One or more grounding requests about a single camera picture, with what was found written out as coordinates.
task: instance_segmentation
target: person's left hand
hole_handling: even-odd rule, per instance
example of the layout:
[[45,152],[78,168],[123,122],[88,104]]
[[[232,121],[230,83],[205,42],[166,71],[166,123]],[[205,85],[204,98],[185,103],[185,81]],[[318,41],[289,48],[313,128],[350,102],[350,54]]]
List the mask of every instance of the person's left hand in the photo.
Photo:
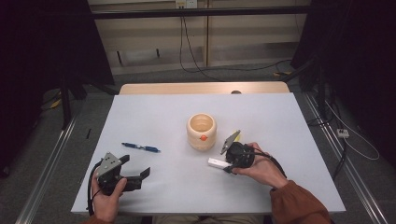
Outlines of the person's left hand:
[[122,195],[126,182],[126,178],[121,179],[114,188],[113,193],[110,196],[107,196],[100,190],[96,175],[92,177],[92,195],[98,192],[93,198],[93,207],[96,218],[105,222],[114,222],[117,213],[119,212],[119,197]]

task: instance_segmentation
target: black curtain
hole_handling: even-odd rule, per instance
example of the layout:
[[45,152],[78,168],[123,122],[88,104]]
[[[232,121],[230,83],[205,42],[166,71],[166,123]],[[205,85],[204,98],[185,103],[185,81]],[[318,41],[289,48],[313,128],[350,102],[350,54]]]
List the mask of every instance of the black curtain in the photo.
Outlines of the black curtain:
[[59,88],[61,76],[72,90],[84,83],[81,77],[114,84],[94,21],[57,12],[90,13],[90,9],[80,0],[0,1],[2,170],[32,131],[43,93]]
[[[327,80],[357,119],[362,134],[396,167],[395,3],[340,1],[340,6],[330,18],[308,15],[292,64],[299,67],[317,54]],[[327,20],[337,15],[341,20]]]

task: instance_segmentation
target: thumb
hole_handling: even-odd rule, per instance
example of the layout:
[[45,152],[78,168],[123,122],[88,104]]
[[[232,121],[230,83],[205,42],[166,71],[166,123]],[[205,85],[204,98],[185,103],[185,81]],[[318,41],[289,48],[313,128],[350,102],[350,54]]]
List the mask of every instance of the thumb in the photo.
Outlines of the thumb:
[[233,173],[236,175],[246,175],[248,171],[246,168],[233,168]]
[[126,178],[122,178],[121,180],[119,180],[119,183],[117,183],[111,196],[113,197],[113,195],[114,195],[114,197],[119,198],[122,194],[122,191],[124,190],[124,188],[126,186],[126,182],[127,182]]

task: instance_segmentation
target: hand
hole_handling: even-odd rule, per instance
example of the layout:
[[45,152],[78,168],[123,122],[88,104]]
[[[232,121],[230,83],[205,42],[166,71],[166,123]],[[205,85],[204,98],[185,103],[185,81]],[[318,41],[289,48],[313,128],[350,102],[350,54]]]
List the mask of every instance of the hand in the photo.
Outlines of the hand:
[[[262,152],[257,143],[249,143],[247,145],[254,147],[257,152]],[[250,176],[257,182],[269,185],[274,189],[280,189],[289,183],[288,179],[282,175],[271,160],[259,155],[255,156],[254,162],[249,168],[233,168],[233,173]]]
[[96,218],[105,222],[114,222],[119,212],[119,197],[122,195],[126,182],[126,178],[121,179],[114,188],[113,193],[107,196],[100,190],[96,175],[92,177],[92,195],[98,192],[93,198]]

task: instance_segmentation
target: outlet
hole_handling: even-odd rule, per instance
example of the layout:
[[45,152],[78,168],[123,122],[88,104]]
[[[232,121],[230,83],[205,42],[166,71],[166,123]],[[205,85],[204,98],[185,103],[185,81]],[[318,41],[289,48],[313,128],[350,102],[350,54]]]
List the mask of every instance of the outlet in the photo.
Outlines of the outlet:
[[186,8],[186,0],[176,0],[176,8]]
[[337,136],[339,138],[348,138],[349,133],[348,133],[347,129],[337,129]]
[[186,8],[198,8],[197,0],[186,0]]

